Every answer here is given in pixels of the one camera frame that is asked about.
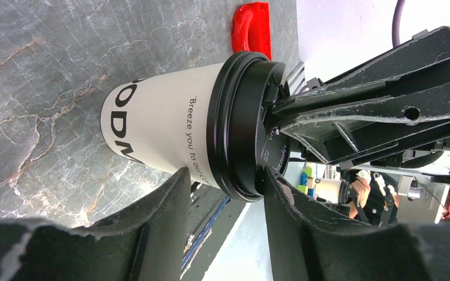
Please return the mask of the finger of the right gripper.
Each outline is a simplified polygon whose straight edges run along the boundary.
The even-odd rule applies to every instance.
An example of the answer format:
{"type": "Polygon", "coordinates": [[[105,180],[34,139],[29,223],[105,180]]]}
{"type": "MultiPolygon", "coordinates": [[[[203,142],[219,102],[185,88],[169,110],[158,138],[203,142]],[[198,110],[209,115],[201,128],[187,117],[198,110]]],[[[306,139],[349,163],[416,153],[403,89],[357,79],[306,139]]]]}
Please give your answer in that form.
{"type": "Polygon", "coordinates": [[[450,138],[450,82],[408,94],[312,104],[278,117],[279,131],[304,147],[308,160],[338,165],[371,162],[450,138]]]}
{"type": "Polygon", "coordinates": [[[450,27],[409,40],[338,77],[279,103],[273,115],[282,122],[339,105],[419,95],[450,99],[450,27]]]}

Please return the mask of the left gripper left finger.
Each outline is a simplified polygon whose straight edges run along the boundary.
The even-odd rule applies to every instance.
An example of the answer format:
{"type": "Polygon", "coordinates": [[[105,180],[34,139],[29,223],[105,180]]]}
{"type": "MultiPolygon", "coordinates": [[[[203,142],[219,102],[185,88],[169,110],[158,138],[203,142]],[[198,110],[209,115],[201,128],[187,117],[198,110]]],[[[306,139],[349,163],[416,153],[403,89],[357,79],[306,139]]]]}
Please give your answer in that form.
{"type": "Polygon", "coordinates": [[[90,227],[0,219],[0,280],[179,280],[189,208],[190,176],[181,168],[90,227]]]}

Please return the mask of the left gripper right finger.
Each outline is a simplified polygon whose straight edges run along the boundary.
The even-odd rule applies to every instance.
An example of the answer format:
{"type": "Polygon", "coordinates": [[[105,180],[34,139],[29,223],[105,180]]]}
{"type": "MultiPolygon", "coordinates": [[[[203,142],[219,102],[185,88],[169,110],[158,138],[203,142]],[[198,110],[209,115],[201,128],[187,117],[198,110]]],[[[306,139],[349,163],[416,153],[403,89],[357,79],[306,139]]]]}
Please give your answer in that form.
{"type": "Polygon", "coordinates": [[[375,227],[263,175],[274,280],[450,280],[450,223],[375,227]]]}

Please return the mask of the black plastic cup lid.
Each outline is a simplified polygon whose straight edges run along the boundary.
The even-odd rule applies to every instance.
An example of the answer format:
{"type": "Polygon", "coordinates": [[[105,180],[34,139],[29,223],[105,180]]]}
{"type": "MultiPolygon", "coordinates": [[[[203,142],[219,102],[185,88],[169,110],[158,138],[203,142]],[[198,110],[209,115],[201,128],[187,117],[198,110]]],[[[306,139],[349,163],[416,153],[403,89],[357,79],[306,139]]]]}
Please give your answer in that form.
{"type": "Polygon", "coordinates": [[[272,114],[286,98],[286,65],[259,52],[237,52],[221,66],[206,122],[207,157],[213,178],[230,198],[252,203],[263,197],[263,170],[283,174],[290,137],[272,114]]]}

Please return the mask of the white paper coffee cup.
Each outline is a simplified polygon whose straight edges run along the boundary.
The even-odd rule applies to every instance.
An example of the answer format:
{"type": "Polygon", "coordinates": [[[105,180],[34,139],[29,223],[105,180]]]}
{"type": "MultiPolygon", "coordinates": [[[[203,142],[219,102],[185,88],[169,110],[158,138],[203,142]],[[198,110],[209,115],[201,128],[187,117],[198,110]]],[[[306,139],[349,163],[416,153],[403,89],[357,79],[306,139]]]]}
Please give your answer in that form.
{"type": "Polygon", "coordinates": [[[166,73],[121,84],[100,115],[106,144],[116,154],[168,173],[218,187],[207,153],[212,89],[223,64],[166,73]]]}

